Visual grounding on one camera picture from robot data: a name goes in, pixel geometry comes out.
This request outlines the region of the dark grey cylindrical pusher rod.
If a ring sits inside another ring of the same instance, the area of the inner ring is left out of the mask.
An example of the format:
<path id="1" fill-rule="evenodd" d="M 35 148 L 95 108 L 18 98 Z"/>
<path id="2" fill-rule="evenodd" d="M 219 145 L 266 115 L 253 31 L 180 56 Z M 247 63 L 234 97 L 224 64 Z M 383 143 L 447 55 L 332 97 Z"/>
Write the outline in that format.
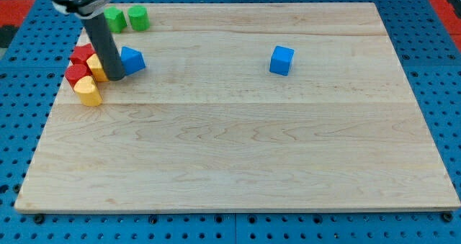
<path id="1" fill-rule="evenodd" d="M 103 13 L 82 19 L 87 35 L 102 64 L 106 77 L 110 81 L 119 81 L 125 77 L 125 69 L 112 33 Z"/>

